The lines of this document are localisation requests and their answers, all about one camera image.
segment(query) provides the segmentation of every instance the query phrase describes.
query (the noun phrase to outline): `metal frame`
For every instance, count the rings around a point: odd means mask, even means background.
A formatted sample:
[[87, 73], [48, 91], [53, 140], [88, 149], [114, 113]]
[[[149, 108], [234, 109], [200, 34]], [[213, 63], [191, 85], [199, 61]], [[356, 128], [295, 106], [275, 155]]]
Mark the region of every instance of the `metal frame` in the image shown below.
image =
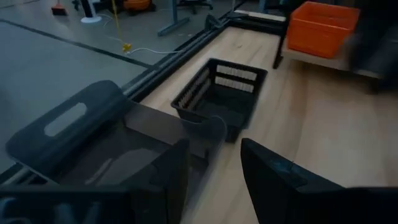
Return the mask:
[[[235, 6], [235, 9], [240, 7], [245, 1]], [[263, 19], [258, 17], [251, 17], [247, 14], [230, 13], [227, 12], [221, 16], [219, 20], [223, 23], [221, 27], [212, 27], [209, 30], [202, 30], [183, 45], [179, 46], [177, 51], [181, 50], [177, 54], [168, 55], [154, 65], [154, 68], [148, 68], [137, 78], [133, 79], [127, 85], [122, 87], [124, 94], [135, 102], [141, 102], [146, 96], [154, 91], [162, 82], [173, 73], [178, 70], [185, 62], [190, 60], [196, 53], [209, 44], [214, 38], [221, 34], [226, 28], [238, 27], [247, 30], [254, 30], [257, 32], [265, 32], [269, 34], [279, 35], [278, 51], [275, 55], [274, 68], [280, 64], [282, 57], [280, 56], [282, 44], [286, 35], [287, 24], [289, 23], [288, 18], [285, 22], [274, 21], [270, 19]], [[16, 164], [10, 167], [3, 174], [7, 177], [14, 176], [21, 171], [21, 166]], [[5, 178], [3, 174], [0, 174], [0, 184], [44, 184], [40, 177], [32, 172], [28, 171], [24, 175], [15, 178], [13, 181], [9, 181], [10, 178]]]

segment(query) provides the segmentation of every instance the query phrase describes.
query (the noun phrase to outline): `broom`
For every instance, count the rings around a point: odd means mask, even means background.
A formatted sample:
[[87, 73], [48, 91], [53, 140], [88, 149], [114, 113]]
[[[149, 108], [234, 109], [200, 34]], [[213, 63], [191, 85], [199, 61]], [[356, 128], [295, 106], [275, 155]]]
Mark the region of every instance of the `broom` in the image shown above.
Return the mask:
[[55, 16], [67, 16], [68, 12], [64, 8], [63, 5], [60, 4], [60, 0], [58, 0], [57, 4], [53, 7], [51, 7], [52, 14]]

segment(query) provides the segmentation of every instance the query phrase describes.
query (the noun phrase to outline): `black plastic basket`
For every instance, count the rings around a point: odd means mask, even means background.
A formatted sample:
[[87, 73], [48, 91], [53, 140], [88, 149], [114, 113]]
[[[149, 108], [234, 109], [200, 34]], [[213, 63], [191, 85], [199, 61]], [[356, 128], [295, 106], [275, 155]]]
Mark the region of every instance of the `black plastic basket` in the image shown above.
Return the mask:
[[202, 122], [219, 116], [235, 142], [247, 125], [267, 71], [211, 58], [172, 102], [182, 119]]

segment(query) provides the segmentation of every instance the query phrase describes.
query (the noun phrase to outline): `handle cutout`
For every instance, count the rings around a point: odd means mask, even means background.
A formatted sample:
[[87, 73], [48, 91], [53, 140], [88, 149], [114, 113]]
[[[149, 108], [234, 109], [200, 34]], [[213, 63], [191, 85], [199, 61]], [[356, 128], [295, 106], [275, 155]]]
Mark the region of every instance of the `handle cutout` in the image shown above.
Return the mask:
[[75, 106], [55, 118], [50, 124], [44, 127], [44, 134], [50, 137], [56, 136], [61, 131], [67, 129], [69, 125], [81, 118], [87, 111], [84, 103], [77, 103]]

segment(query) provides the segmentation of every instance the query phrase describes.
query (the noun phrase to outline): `white stand base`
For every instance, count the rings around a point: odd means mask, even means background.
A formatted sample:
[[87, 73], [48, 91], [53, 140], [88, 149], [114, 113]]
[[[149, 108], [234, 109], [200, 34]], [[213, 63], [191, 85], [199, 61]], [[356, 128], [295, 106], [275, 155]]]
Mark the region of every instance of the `white stand base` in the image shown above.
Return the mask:
[[95, 23], [95, 22], [99, 22], [101, 20], [102, 20], [101, 16], [84, 17], [84, 18], [80, 19], [80, 22], [82, 22], [82, 23]]

